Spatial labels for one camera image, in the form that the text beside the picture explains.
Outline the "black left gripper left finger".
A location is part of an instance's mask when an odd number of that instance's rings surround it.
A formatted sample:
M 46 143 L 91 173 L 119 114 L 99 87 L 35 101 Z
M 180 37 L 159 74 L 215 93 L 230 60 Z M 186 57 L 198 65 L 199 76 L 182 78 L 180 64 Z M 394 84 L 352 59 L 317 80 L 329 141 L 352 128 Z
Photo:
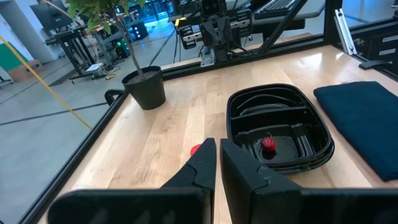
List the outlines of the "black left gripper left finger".
M 207 138 L 185 165 L 158 189 L 81 189 L 50 206 L 48 222 L 212 223 L 216 143 Z

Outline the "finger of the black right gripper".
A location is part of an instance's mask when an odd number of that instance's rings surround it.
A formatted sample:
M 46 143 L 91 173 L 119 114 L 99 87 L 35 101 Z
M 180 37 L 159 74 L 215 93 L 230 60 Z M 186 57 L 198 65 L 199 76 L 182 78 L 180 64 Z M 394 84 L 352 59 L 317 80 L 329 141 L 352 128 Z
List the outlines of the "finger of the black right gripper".
M 238 44 L 234 39 L 233 29 L 229 17 L 221 17 L 217 20 L 218 40 L 217 46 L 227 45 L 228 47 L 236 47 Z
M 217 43 L 218 34 L 213 26 L 201 26 L 200 31 L 205 46 L 211 47 Z

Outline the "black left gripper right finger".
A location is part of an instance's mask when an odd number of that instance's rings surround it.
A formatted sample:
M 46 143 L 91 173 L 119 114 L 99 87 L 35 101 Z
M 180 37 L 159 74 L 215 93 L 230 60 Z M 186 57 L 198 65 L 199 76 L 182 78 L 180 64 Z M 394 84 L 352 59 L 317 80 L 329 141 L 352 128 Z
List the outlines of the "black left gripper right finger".
M 397 189 L 302 187 L 228 139 L 221 174 L 233 223 L 397 223 Z

